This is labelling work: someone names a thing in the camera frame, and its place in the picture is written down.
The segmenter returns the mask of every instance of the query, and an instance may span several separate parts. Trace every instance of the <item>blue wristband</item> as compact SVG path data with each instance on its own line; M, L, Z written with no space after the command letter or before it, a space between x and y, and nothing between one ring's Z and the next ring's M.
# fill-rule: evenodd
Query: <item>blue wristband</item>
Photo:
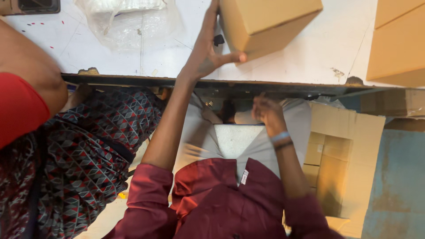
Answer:
M282 132L282 133L280 133L276 136L271 137L270 140L272 141L272 143L276 143L277 141L280 141L280 140L287 138L289 136L290 136L289 133L284 131L284 132Z

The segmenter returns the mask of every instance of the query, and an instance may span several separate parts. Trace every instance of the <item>patterned dress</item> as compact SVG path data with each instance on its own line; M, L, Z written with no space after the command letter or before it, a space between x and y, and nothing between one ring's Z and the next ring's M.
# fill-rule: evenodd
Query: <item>patterned dress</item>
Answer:
M147 88L95 92L3 148L0 238L27 233L34 195L34 235L74 238L85 231L127 188L128 167L163 109Z

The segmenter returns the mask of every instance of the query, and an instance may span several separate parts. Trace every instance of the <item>bracelet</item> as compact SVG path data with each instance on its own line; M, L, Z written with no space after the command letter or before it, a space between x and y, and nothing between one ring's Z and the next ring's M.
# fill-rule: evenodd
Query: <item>bracelet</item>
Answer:
M292 140L291 140L290 142L284 143L282 145L275 146L275 151L278 151L279 149L286 148L287 146L290 146L290 145L293 145L293 144L294 144L294 142L292 142Z
M276 136L273 136L270 138L270 140L272 141L272 143L276 143L277 141L281 141L284 138L289 137L289 133L287 131L284 131Z

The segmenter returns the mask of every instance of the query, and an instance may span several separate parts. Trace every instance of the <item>maroon shirt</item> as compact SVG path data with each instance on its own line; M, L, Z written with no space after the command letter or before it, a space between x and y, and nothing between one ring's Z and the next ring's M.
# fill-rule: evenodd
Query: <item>maroon shirt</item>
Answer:
M248 159L245 184L236 184L235 159L205 159L173 174L140 164L131 180L124 218L105 238L284 239L283 210L291 238L343 239L329 229L313 195L287 199L282 182Z

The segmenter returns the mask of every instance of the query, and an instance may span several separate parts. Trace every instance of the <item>tattoo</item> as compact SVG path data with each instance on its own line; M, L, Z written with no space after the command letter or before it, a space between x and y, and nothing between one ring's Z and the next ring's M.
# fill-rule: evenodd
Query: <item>tattoo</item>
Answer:
M204 62L199 65L198 72L207 73L213 71L214 69L214 63L207 57L205 58Z

